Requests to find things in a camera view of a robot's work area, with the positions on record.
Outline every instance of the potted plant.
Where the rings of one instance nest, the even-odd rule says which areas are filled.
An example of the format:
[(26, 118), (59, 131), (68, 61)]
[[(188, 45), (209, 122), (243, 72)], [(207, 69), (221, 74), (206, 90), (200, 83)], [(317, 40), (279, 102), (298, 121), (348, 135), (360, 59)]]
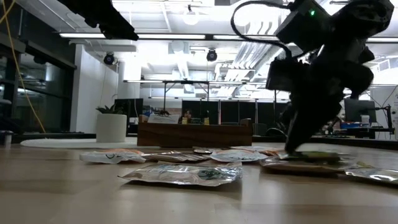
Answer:
[(108, 108), (97, 107), (96, 140), (97, 142), (124, 142), (126, 141), (127, 116), (123, 115), (122, 108), (116, 104)]

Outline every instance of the wooden box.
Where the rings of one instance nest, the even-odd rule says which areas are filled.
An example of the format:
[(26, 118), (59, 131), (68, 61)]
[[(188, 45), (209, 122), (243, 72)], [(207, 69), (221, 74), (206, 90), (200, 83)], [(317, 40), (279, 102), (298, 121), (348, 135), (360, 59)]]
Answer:
[(249, 126), (139, 123), (138, 146), (251, 146)]

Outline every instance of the ceiling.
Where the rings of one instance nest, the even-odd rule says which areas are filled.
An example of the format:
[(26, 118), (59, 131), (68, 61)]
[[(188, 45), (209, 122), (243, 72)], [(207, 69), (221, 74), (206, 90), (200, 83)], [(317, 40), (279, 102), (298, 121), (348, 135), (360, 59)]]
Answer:
[[(396, 5), (398, 5), (398, 0), (391, 1), (393, 4), (396, 3)], [(84, 22), (84, 18), (70, 12), (58, 1), (17, 0), (17, 2), (27, 11), (59, 32), (99, 32), (98, 29), (88, 27)], [(201, 0), (200, 2), (186, 1), (183, 3), (150, 0), (131, 2), (132, 1), (128, 0), (119, 0), (118, 3), (114, 3), (114, 7), (135, 27), (137, 33), (150, 32), (173, 34), (233, 34), (229, 20), (231, 19), (233, 9), (240, 4), (240, 2), (236, 3), (237, 1), (228, 0)], [(329, 4), (329, 0), (321, 0), (319, 2), (330, 14), (333, 14), (342, 7)], [(188, 3), (192, 5), (193, 12), (188, 12)], [(265, 27), (264, 24), (266, 24), (265, 21), (272, 22), (271, 26), (268, 27), (268, 34), (273, 34), (278, 26), (278, 19), (285, 18), (288, 13), (288, 11), (276, 8), (250, 6), (240, 10), (240, 13), (236, 15), (236, 21), (241, 25), (238, 26), (238, 29), (244, 33), (250, 33), (251, 29), (254, 29), (253, 27), (258, 26), (259, 24), (256, 22), (258, 20), (264, 21), (262, 23), (263, 26), (260, 25), (260, 27), (262, 26), (263, 28)], [(398, 36), (398, 11), (393, 14), (389, 28), (378, 36)], [(170, 75), (173, 72), (181, 72), (181, 59), (172, 51), (170, 53), (171, 41), (139, 40), (137, 42), (132, 42), (130, 40), (78, 40), (77, 42), (85, 44), (86, 50), (95, 51), (99, 55), (104, 55), (104, 50), (101, 50), (103, 46), (135, 45), (137, 47), (136, 52), (119, 52), (116, 55), (122, 59), (128, 58), (130, 54), (138, 55), (141, 60), (143, 75)], [(217, 64), (233, 62), (238, 53), (245, 47), (245, 43), (242, 42), (189, 40), (184, 42), (188, 45), (188, 54), (183, 58), (187, 68), (190, 71), (197, 70), (213, 73), (215, 72)], [(370, 44), (368, 46), (377, 57), (398, 56), (397, 44)], [(196, 49), (202, 47), (203, 50), (190, 50), (192, 47), (196, 47)], [(251, 47), (254, 51), (259, 48), (260, 45), (251, 45)], [(209, 48), (216, 49), (218, 53), (217, 61), (206, 61), (205, 57)], [(267, 75), (266, 64), (270, 62), (269, 59), (276, 57), (281, 51), (267, 47), (262, 53), (261, 60), (259, 60), (254, 67), (257, 73), (256, 77), (261, 78), (256, 80), (256, 82), (265, 80)], [(246, 74), (246, 77), (255, 78), (252, 73)]]

